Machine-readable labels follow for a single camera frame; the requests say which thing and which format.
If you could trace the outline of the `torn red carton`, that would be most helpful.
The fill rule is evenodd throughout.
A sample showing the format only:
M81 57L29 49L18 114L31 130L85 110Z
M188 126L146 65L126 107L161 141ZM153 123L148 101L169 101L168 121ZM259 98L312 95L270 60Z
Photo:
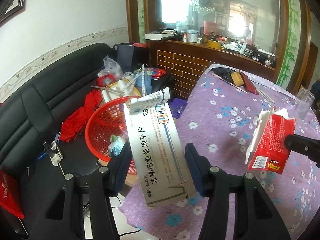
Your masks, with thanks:
M295 131L295 118L285 108L262 110L255 122L252 141L246 151L245 164L249 170L282 174L290 155L284 141Z

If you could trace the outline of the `teal cartoon tissue pack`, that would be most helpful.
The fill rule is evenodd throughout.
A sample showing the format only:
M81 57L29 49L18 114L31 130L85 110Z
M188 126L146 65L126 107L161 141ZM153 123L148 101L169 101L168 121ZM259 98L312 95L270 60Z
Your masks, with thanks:
M111 135L108 152L110 157L117 157L120 155L123 146L127 143L126 136Z

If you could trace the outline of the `long white medicine box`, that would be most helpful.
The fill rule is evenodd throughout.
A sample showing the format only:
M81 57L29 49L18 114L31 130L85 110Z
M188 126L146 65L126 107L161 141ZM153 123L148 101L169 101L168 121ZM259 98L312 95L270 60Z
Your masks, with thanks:
M147 207L195 197L196 189L165 88L123 104L126 129Z

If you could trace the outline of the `clear glass cup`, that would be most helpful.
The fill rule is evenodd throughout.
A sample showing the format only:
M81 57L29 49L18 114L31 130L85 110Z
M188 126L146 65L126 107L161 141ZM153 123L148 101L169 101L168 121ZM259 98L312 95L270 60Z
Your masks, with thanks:
M313 104L315 97L306 88L302 87L297 96L295 102L295 111L301 119L304 119Z

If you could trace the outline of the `white power adapter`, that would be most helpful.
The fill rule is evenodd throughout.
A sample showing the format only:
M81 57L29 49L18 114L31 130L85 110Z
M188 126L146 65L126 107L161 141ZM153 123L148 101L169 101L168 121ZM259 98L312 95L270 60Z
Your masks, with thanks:
M56 141L51 143L45 142L44 152L50 157L50 160L54 166L59 166L63 160L63 155Z

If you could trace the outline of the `dark red pouch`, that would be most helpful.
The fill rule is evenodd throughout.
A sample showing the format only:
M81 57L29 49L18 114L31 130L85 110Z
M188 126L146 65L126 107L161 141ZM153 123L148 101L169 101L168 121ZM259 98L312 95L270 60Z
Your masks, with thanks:
M246 74L244 74L243 72L239 72L240 76L244 82L244 88L247 92L255 94L255 95L259 95L258 90L256 89L255 85L252 83L252 81L248 78L248 76Z

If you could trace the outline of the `red cloth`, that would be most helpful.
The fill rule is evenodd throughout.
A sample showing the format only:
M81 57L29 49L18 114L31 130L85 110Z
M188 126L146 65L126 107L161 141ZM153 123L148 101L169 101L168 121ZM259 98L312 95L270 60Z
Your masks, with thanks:
M62 124L59 136L60 141L70 142L85 128L89 118L102 102L100 90L89 92L84 101L84 105L70 115Z

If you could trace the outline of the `purple floral tablecloth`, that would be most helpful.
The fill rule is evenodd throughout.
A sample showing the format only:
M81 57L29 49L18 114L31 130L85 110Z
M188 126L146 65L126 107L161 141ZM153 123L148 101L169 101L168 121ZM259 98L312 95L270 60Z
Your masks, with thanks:
M254 119L262 110L287 109L296 121L295 133L319 138L319 123L313 111L301 119L295 100L282 89L258 76L264 95L244 93L217 78L211 66L191 92L176 123L183 145L191 142L212 165L234 175L247 172L246 150L255 130ZM254 175L279 211L292 239L306 232L319 208L319 168L308 157L291 152L282 174L255 170ZM127 223L160 239L197 239L208 200L196 196L175 204L150 209L140 185L125 197L120 211Z

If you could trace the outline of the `red plastic mesh basket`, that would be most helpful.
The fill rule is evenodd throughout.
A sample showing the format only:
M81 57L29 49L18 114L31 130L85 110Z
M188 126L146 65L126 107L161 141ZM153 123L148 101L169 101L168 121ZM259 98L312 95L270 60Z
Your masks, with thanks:
M108 163L111 137L124 136L126 132L123 104L131 96L124 96L101 105L89 118L85 128L85 141L91 153Z

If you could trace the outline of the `purple paper bag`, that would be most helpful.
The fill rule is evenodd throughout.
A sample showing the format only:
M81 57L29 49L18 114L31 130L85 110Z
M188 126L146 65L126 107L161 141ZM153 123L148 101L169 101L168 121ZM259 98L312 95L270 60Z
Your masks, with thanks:
M185 110L187 104L187 100L174 98L172 102L169 103L172 117L175 119L179 119L183 111Z

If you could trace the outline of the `yellow basin with rolls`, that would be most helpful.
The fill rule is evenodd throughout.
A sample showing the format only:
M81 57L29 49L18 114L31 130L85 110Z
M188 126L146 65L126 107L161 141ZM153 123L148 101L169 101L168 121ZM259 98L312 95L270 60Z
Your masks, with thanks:
M121 79L101 89L103 102L107 103L124 96L141 96L139 90L129 80Z

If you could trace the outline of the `wooden counter cabinet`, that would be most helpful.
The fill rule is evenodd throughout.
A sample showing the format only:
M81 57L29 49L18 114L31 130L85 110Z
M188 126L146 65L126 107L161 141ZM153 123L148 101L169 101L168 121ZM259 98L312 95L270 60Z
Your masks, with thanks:
M189 98L200 76L214 63L234 67L274 81L276 71L273 68L222 49L173 40L148 40L146 44L150 52L151 65L173 75L175 95L181 99Z

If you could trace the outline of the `clear plastic bag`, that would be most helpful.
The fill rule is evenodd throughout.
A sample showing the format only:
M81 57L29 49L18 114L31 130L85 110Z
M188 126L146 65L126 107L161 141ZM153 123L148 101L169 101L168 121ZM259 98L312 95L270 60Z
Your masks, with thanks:
M120 67L120 65L111 59L109 56L105 57L103 59L104 62L104 69L102 69L97 76L102 77L105 75L113 75L113 77L118 80L121 79L123 76L123 71Z

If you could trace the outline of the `blue cloth bundle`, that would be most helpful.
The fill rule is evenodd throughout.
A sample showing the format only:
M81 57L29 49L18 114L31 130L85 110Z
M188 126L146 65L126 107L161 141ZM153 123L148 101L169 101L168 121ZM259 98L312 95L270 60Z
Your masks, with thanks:
M142 92L145 92L145 95L152 93L151 78L147 73L144 73L144 76L140 76L137 80L137 86L141 88Z

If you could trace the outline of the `dark blue paper bag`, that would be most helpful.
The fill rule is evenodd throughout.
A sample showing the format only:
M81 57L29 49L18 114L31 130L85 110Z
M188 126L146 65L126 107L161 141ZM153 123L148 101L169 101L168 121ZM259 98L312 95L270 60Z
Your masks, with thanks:
M119 43L113 48L117 51L117 63L123 73L134 72L149 62L149 49L142 43Z

